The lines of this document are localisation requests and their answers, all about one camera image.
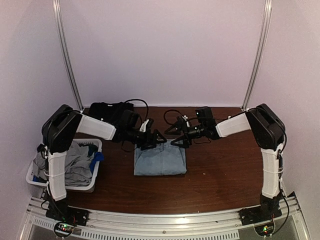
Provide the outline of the black t-shirt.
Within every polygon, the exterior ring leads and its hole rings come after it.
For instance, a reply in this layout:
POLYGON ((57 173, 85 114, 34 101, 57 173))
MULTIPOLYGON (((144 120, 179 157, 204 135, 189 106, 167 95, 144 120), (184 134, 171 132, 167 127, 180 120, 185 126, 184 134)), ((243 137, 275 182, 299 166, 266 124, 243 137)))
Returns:
POLYGON ((129 102, 94 102, 88 110, 88 115, 114 125, 121 118, 125 110, 133 111, 134 105, 129 102))

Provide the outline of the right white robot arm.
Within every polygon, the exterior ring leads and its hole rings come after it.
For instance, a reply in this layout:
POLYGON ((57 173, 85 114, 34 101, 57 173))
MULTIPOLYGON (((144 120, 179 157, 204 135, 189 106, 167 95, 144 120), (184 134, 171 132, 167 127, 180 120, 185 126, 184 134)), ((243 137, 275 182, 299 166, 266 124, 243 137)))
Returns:
POLYGON ((188 148, 200 138, 219 140, 237 133, 251 131, 260 147, 263 162, 263 186, 260 206, 256 210, 259 220, 268 220, 278 207, 282 197, 283 151, 287 144, 286 127, 278 116, 265 104, 244 110, 226 119, 214 118, 212 109, 204 106, 196 109, 195 120, 180 114, 170 123, 165 134, 177 138, 173 146, 188 148))

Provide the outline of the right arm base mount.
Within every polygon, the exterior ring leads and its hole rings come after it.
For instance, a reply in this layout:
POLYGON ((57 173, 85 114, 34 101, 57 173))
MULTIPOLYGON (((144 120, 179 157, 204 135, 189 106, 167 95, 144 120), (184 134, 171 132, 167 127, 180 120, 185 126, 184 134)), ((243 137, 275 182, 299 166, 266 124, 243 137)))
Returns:
POLYGON ((276 207, 271 212, 263 212, 261 206, 255 206, 250 208, 242 208, 238 211, 239 219, 243 226, 256 224, 265 221, 271 221, 272 218, 282 216, 282 211, 276 207))

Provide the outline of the light blue denim garment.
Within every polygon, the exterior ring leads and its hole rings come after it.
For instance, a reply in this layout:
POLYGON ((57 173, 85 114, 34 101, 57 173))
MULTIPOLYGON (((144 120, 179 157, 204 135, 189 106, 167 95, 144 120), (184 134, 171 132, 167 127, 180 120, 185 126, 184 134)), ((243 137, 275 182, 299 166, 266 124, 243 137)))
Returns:
POLYGON ((187 173, 186 150, 171 145, 171 141, 157 144, 155 148, 134 152, 135 176, 175 176, 187 173))

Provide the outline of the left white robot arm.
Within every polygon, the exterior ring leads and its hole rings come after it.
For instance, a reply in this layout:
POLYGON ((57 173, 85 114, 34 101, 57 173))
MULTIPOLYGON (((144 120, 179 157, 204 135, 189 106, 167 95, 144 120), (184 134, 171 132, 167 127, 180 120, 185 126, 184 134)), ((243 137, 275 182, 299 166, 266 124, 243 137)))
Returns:
POLYGON ((150 150, 166 143, 166 138, 152 129, 153 119, 147 117, 137 126, 140 115, 134 110, 115 110, 110 117, 93 117, 63 104, 45 122, 42 133, 42 156, 47 178, 49 210, 61 222, 72 218, 66 203, 67 153, 78 134, 96 137, 114 143, 130 142, 140 150, 150 150))

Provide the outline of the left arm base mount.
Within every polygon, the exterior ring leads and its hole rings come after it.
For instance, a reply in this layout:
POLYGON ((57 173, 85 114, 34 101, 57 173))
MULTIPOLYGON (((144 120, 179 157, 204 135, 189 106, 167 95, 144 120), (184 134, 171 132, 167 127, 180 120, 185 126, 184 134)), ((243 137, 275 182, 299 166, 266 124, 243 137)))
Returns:
POLYGON ((89 211, 80 208, 68 207, 66 214, 63 216, 57 210, 49 209, 45 216, 59 222, 66 222, 76 226, 86 226, 89 217, 89 211))

